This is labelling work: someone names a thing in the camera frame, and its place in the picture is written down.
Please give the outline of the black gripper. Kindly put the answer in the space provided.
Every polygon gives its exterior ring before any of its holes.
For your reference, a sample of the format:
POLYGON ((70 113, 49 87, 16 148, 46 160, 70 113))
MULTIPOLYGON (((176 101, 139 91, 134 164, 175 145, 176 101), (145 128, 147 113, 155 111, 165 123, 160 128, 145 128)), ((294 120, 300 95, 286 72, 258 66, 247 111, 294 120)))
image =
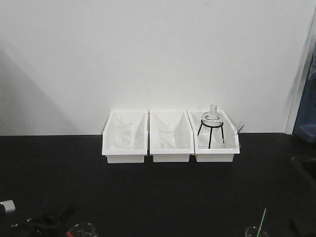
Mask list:
POLYGON ((62 211, 49 211, 36 218, 26 218, 6 227, 2 237, 66 237, 67 222, 75 214, 73 205, 62 211))

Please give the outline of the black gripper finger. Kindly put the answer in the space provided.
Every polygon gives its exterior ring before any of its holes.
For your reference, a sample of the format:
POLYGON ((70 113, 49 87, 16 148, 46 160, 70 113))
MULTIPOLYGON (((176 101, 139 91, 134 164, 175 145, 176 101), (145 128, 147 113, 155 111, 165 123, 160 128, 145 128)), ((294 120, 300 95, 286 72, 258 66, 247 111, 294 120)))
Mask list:
POLYGON ((296 237, 315 237, 316 226, 307 224, 297 218, 289 219, 289 226, 296 237))

